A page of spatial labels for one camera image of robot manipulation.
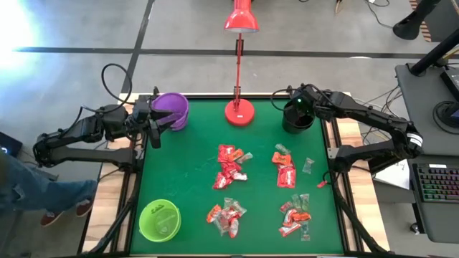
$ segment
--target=black cup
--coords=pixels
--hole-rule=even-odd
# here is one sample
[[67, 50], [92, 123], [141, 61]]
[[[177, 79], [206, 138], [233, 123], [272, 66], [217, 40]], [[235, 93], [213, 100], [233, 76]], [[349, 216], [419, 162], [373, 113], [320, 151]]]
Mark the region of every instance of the black cup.
[[310, 128], [314, 123], [314, 114], [308, 110], [308, 112], [298, 111], [292, 102], [289, 101], [284, 106], [282, 127], [287, 133], [299, 134], [304, 130]]

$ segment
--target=lamp base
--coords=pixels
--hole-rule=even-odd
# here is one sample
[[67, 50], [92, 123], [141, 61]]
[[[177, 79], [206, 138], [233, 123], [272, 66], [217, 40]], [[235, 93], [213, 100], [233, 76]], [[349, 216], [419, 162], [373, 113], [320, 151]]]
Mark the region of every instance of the lamp base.
[[235, 111], [235, 102], [231, 100], [224, 108], [224, 116], [232, 125], [247, 126], [255, 117], [255, 108], [250, 101], [240, 99], [239, 108]]

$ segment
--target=jeans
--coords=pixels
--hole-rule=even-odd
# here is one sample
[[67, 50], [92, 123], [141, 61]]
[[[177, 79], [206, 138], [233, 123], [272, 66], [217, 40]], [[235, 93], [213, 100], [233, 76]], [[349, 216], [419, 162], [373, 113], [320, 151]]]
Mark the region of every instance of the jeans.
[[59, 213], [92, 199], [95, 194], [96, 181], [53, 182], [37, 173], [37, 168], [6, 154], [0, 155], [6, 156], [6, 184], [0, 187], [0, 211], [46, 209]]

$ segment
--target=person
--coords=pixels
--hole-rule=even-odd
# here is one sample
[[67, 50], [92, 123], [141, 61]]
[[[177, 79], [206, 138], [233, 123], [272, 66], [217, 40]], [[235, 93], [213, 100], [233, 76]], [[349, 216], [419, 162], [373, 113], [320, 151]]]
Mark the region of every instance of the person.
[[45, 209], [40, 224], [49, 226], [62, 213], [76, 206], [84, 216], [93, 207], [97, 182], [54, 182], [13, 156], [0, 151], [0, 213], [2, 211]]

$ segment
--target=keyboard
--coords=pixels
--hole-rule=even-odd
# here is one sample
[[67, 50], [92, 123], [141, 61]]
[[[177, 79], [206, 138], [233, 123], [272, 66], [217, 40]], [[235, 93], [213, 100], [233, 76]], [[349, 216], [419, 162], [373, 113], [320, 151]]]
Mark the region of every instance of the keyboard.
[[459, 204], [459, 166], [413, 164], [415, 180], [424, 202]]

